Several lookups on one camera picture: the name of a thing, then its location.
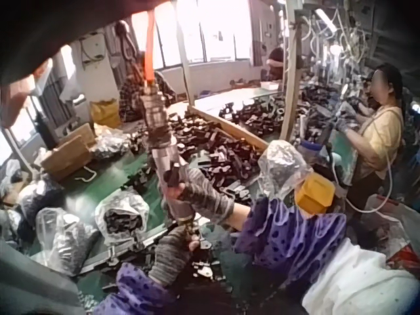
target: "pole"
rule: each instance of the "pole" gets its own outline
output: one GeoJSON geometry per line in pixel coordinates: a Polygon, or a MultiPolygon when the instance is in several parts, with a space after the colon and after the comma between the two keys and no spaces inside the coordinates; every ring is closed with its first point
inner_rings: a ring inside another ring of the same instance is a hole
{"type": "Polygon", "coordinates": [[[296,10],[302,9],[302,3],[286,0],[287,22],[289,24],[289,58],[287,63],[287,82],[285,96],[285,114],[282,125],[281,140],[290,141],[295,126],[299,85],[302,77],[302,35],[301,19],[296,10]]]}
{"type": "Polygon", "coordinates": [[[180,20],[178,17],[178,1],[171,0],[172,6],[175,11],[175,17],[177,19],[177,40],[178,40],[178,49],[179,49],[179,56],[181,59],[181,66],[182,66],[182,74],[184,76],[184,84],[186,89],[186,95],[188,97],[188,103],[190,106],[195,106],[195,98],[194,98],[194,89],[191,80],[191,73],[190,73],[190,64],[188,62],[188,58],[186,56],[185,50],[185,40],[184,40],[184,33],[182,32],[182,27],[180,24],[180,20]]]}
{"type": "Polygon", "coordinates": [[[15,158],[19,161],[20,165],[31,174],[31,179],[33,179],[35,176],[35,170],[32,168],[30,163],[27,161],[27,159],[19,150],[18,144],[14,140],[11,132],[8,129],[3,129],[3,128],[0,128],[0,131],[5,136],[7,143],[9,144],[9,146],[12,149],[13,154],[15,155],[15,158]]]}

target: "gray glove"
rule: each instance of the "gray glove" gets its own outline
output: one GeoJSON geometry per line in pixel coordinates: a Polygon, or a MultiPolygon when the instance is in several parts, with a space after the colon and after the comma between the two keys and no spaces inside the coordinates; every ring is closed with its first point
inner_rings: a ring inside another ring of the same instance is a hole
{"type": "Polygon", "coordinates": [[[149,277],[163,287],[167,287],[175,281],[191,256],[185,226],[178,226],[163,237],[157,245],[155,263],[149,272],[149,277]]]}
{"type": "Polygon", "coordinates": [[[335,123],[336,130],[346,133],[346,130],[349,128],[347,124],[347,120],[345,118],[339,118],[337,119],[337,122],[335,123]]]}
{"type": "Polygon", "coordinates": [[[215,224],[220,224],[233,213],[235,201],[217,192],[199,169],[188,169],[187,177],[179,200],[188,202],[195,212],[215,224]]]}

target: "electrical box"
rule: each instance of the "electrical box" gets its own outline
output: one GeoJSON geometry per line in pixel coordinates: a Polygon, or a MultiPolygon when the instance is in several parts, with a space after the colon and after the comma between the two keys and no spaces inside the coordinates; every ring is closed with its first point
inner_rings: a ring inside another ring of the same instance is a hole
{"type": "Polygon", "coordinates": [[[79,39],[82,65],[100,62],[106,56],[106,44],[103,33],[94,31],[79,39]]]}

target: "wooden board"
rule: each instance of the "wooden board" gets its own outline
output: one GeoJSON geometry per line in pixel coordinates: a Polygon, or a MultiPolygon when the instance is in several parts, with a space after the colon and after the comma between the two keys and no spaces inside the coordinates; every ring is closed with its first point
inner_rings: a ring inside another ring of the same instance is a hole
{"type": "Polygon", "coordinates": [[[220,123],[220,127],[224,132],[228,133],[229,135],[232,135],[236,139],[244,138],[246,142],[256,147],[256,149],[258,149],[259,151],[265,151],[268,147],[268,143],[266,141],[257,137],[253,133],[250,133],[248,130],[245,130],[240,126],[231,123],[230,121],[227,121],[217,116],[213,116],[192,106],[188,106],[188,111],[190,113],[199,115],[207,121],[214,121],[215,123],[220,123]]]}

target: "hand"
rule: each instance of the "hand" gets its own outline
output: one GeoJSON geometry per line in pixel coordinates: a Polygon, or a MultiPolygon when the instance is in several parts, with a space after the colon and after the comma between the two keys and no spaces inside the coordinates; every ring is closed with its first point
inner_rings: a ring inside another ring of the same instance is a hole
{"type": "Polygon", "coordinates": [[[218,193],[199,169],[187,169],[186,178],[178,187],[168,187],[166,197],[188,202],[195,212],[216,224],[232,214],[234,200],[218,193]]]}
{"type": "Polygon", "coordinates": [[[344,118],[339,118],[337,119],[337,122],[335,123],[336,130],[342,132],[342,133],[346,133],[346,130],[349,128],[349,126],[347,125],[347,121],[344,118]]]}
{"type": "Polygon", "coordinates": [[[163,287],[171,285],[200,244],[198,239],[198,236],[189,236],[184,226],[178,226],[163,237],[156,247],[149,278],[163,287]]]}

